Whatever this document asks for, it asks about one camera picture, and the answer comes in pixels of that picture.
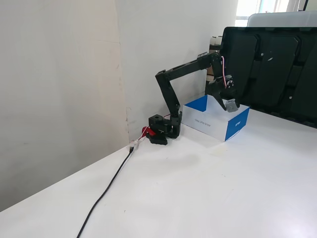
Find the white tabletop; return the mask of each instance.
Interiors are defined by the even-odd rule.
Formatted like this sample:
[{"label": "white tabletop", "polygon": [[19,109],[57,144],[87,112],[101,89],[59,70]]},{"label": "white tabletop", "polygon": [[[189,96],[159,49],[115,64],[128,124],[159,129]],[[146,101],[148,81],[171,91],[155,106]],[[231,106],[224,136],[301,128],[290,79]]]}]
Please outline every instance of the white tabletop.
[{"label": "white tabletop", "polygon": [[[145,139],[82,238],[317,237],[317,130],[250,111],[225,143],[182,125]],[[123,148],[0,213],[1,238],[75,238]]]}]

